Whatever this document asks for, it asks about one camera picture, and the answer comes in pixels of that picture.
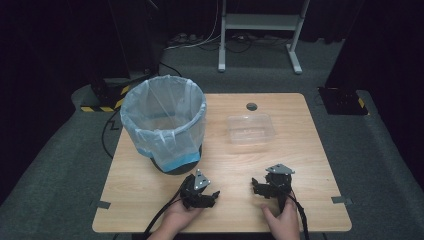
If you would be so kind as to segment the blue bin with plastic liner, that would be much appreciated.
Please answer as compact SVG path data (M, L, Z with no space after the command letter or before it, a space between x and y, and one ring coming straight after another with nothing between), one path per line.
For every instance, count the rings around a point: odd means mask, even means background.
M201 88L178 76L159 76L132 88L121 105L121 122L137 152L172 171L199 160L207 102Z

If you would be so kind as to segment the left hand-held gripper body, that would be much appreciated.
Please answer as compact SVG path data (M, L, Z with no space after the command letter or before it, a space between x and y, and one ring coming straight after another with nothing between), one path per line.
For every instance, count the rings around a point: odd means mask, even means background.
M201 200L207 199L203 191L209 184L210 180L199 169L194 174L187 176L180 187L180 198L184 207L186 209L198 208L197 204Z

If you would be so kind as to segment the black trash bin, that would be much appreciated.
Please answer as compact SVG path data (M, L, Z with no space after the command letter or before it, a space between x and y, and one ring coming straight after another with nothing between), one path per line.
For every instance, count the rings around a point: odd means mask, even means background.
M156 164L155 159L154 158L150 158L151 162L153 163L153 165L156 167L157 170L159 170L160 172L167 174L167 175L181 175L181 174L185 174L190 172L192 169L194 169L197 164L199 163L201 156L202 156L202 145L199 147L199 160L192 162L192 163L187 163L184 164L182 166L179 166L178 168L172 170L172 171L168 171L168 172L164 172L162 171L159 166Z

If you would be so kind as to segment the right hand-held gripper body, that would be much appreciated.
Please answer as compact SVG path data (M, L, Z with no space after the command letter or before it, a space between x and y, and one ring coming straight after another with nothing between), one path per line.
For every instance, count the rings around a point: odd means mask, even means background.
M281 163L268 167L266 171L266 197L276 198L279 210L283 212L286 200L292 192L292 175L295 171Z

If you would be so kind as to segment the black power strip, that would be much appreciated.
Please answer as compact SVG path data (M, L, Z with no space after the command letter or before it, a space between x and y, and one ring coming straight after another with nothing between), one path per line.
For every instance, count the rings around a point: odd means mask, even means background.
M177 47L177 46L188 46L200 43L202 39L195 34L187 35L186 33L179 33L172 37L167 45L169 47Z

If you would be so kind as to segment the clear plastic container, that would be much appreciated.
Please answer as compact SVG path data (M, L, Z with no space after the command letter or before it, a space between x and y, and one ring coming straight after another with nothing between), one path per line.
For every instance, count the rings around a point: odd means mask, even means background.
M262 144L275 137L271 117L267 114L229 116L227 131L232 144Z

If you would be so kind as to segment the white metal stand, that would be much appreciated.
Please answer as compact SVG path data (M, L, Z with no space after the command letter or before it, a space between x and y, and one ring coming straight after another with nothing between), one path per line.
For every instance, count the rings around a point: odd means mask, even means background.
M222 0L221 32L218 52L218 71L226 70L226 31L227 30L271 30L292 31L293 37L286 45L286 50L293 71L300 75L302 67L296 55L296 47L306 18L310 0L303 0L302 8L297 15L265 15L228 13L227 0Z

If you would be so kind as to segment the black yellow striped stand base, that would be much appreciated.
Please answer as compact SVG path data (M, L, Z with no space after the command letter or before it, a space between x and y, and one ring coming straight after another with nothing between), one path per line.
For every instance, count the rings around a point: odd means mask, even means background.
M130 89L126 78L96 80L84 96L80 109L83 112L114 112L118 110Z

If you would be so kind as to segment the person's right hand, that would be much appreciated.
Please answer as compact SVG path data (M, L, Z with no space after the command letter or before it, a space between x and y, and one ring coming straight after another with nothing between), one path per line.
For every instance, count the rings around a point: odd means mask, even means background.
M286 200L278 216L274 216L266 204L261 204L260 208L275 240L300 240L297 206L293 200Z

